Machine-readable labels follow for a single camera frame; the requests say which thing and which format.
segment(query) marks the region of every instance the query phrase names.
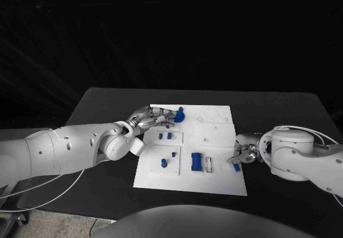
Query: dark wall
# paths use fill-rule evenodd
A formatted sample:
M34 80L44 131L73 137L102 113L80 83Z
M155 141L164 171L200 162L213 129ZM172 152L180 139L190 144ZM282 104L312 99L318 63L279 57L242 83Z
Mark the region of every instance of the dark wall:
M1 4L1 117L69 115L89 87L311 92L341 110L338 1Z

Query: tabletop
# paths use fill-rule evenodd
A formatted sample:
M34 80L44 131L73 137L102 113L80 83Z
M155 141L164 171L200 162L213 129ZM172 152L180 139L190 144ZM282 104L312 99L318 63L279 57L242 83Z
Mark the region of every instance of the tabletop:
M267 132L286 124L311 128L343 143L318 97L309 93L90 88L66 125L126 120L135 109L149 104L229 105L236 134ZM86 169L67 193L41 209L116 220L158 206L207 205L269 218L316 237L340 232L343 208L332 195L309 181L273 176L265 163L242 164L246 197L133 188L136 163L138 157L128 153L118 161ZM64 191L77 175L64 175L24 193L17 206L43 204ZM33 178L31 185L48 178Z

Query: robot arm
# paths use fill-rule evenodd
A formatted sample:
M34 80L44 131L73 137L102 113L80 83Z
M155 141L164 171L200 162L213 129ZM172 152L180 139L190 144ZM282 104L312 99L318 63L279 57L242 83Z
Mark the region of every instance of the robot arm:
M152 126L172 126L175 114L142 107L126 121L64 126L0 142L0 187L35 176L74 173L120 159L128 151L139 155L145 144L135 135Z
M263 135L236 137L239 157L231 163L265 162L270 173L291 181L309 180L324 191L343 197L343 145L316 145L306 132L275 127Z

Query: white board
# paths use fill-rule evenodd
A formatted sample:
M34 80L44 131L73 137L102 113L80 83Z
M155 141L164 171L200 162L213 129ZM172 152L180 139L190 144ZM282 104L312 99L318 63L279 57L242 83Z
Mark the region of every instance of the white board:
M182 122L174 123L174 127L151 127L144 133L146 148L138 160L133 187L246 196L243 171L236 172L226 162L233 156L236 141L230 107L149 106L175 111L182 107L185 117ZM191 153L201 154L201 172L191 171ZM210 158L210 173L205 172L205 157ZM167 160L165 168L161 167L162 158Z

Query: blue piece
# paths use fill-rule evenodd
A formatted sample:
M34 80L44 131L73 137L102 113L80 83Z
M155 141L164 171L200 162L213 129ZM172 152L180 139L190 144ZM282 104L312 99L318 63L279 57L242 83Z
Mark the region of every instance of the blue piece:
M191 153L191 170L201 171L201 154Z
M165 161L165 159L161 160L161 163L162 163L162 164L161 164L162 168L165 168L165 167L167 167L167 161Z
M175 111L174 122L181 122L184 120L182 108L178 107L178 111Z
M237 164L233 164L233 167L234 167L234 171L236 171L236 172L240 171Z

